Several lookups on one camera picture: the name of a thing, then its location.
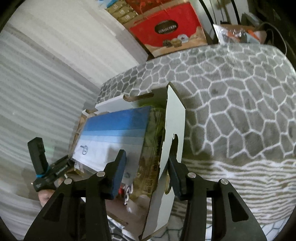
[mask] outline patterned blanket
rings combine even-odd
[[[296,204],[296,73],[291,63],[267,45],[202,46],[115,76],[102,86],[98,102],[148,93],[168,81],[186,107],[182,162],[205,179],[227,178],[272,240]],[[207,208],[210,239],[210,199]],[[185,211],[186,204],[176,201],[167,230],[153,239],[178,240]]]

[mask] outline torn cardboard edge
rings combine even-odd
[[[167,194],[165,193],[167,183],[166,164],[172,140],[176,135],[178,136],[178,162],[181,162],[182,158],[185,107],[173,84],[169,82],[168,84],[158,85],[152,89],[152,92],[140,96],[133,97],[123,94],[102,103],[98,103],[95,106],[97,111],[83,111],[82,116],[84,117],[81,117],[83,120],[79,123],[73,145],[70,148],[70,153],[73,153],[74,151],[75,143],[77,143],[87,118],[108,112],[138,108],[143,105],[152,105],[166,109],[163,134],[164,141],[162,142],[161,147],[158,183],[156,189],[152,193],[148,213],[145,220],[135,220],[132,214],[127,212],[126,206],[121,202],[117,202],[116,199],[106,202],[106,210],[110,217],[125,226],[122,229],[124,235],[135,240],[146,241],[161,228],[165,227],[170,217],[175,195],[173,190],[170,190]]]

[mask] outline silver screw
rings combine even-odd
[[[67,178],[67,179],[64,181],[64,183],[67,184],[67,185],[70,184],[71,182],[72,182],[72,179],[71,179],[71,178]]]
[[[227,185],[229,183],[229,181],[227,179],[225,179],[225,178],[222,178],[221,183],[224,184],[224,185]]]
[[[196,174],[194,172],[189,172],[187,176],[190,178],[196,178]]]
[[[98,177],[103,177],[103,176],[105,176],[105,172],[104,171],[99,171],[99,172],[97,172],[96,173],[96,175],[98,176]]]

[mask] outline brown oval label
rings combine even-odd
[[[158,23],[154,30],[158,34],[168,34],[171,32],[174,32],[178,28],[177,22],[174,20],[165,20],[160,23]]]

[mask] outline cookie image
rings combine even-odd
[[[180,39],[174,38],[170,41],[170,43],[175,47],[181,47],[182,46],[182,41]]]
[[[187,43],[189,41],[189,38],[186,34],[178,35],[177,39],[181,40],[182,44]]]
[[[170,40],[166,39],[163,41],[163,46],[164,47],[172,47],[173,45],[171,44]]]

